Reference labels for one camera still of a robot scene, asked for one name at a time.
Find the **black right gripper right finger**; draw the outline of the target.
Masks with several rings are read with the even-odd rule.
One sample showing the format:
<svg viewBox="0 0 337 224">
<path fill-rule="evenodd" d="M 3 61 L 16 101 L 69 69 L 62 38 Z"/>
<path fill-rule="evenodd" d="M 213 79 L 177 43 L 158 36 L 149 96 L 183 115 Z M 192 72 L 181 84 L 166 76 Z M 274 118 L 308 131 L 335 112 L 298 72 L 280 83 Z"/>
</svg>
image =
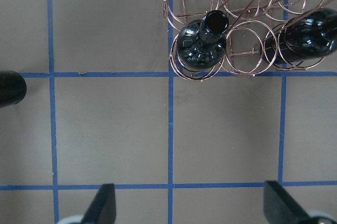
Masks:
<svg viewBox="0 0 337 224">
<path fill-rule="evenodd" d="M 270 224 L 307 223 L 311 219 L 277 181 L 264 182 L 263 213 Z"/>
</svg>

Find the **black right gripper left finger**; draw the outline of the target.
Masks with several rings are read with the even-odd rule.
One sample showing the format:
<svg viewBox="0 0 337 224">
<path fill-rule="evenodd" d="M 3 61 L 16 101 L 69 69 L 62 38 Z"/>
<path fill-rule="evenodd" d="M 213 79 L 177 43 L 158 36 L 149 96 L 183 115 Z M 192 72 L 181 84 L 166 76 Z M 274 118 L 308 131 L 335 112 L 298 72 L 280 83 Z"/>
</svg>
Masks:
<svg viewBox="0 0 337 224">
<path fill-rule="evenodd" d="M 116 199 L 115 186 L 103 184 L 87 209 L 82 223 L 115 223 Z"/>
</svg>

